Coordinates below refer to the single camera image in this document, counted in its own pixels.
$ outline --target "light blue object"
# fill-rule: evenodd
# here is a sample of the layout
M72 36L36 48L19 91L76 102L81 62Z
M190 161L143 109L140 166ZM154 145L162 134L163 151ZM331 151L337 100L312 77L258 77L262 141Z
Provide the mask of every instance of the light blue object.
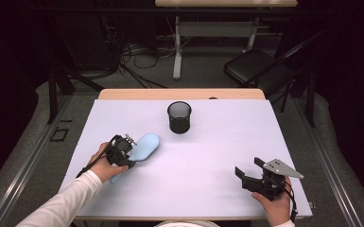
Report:
M155 133L147 133L143 135L130 151L129 160L134 162L145 161L149 155L159 146L159 136ZM122 174L118 174L110 179L114 183Z

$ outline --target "chair seat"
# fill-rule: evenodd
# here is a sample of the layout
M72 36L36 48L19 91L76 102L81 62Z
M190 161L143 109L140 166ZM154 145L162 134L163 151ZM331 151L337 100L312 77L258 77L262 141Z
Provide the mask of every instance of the chair seat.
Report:
M274 63L275 59L261 50L249 50L241 56L225 63L224 72L240 85L251 80L264 68ZM258 88L265 96L270 95L277 89L292 80L295 72L283 64L280 64L259 79Z

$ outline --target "black cup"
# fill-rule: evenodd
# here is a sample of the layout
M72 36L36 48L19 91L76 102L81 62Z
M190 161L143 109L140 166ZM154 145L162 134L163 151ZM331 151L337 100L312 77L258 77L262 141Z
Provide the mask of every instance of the black cup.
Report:
M190 129L191 107L186 102L173 102L167 108L169 114L169 127L177 133L183 134Z

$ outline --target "person's left hand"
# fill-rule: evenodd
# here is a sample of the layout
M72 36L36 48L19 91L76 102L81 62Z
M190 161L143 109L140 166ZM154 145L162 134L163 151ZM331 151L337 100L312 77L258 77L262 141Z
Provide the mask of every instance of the person's left hand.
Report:
M107 145L108 142L101 144L101 146L99 146L99 151L91 157L88 164L93 162ZM90 170L92 170L103 183L108 181L114 175L123 173L128 169L128 166L111 166L105 158L105 155L90 168Z

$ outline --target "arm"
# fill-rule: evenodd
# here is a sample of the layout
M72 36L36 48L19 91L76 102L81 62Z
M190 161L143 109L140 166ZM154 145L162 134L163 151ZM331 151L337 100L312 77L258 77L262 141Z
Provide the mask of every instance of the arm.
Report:
M100 146L89 163L106 145L107 143L104 143ZM78 211L99 192L102 183L127 169L127 166L111 166L106 158L100 159L90 170L72 180L60 193L17 226L69 226Z
M291 192L291 181L285 177L286 190ZM268 200L263 195L253 192L252 197L259 201L264 207L269 224L273 227L294 227L294 223L290 220L290 197L287 193L282 193L279 198L274 201Z

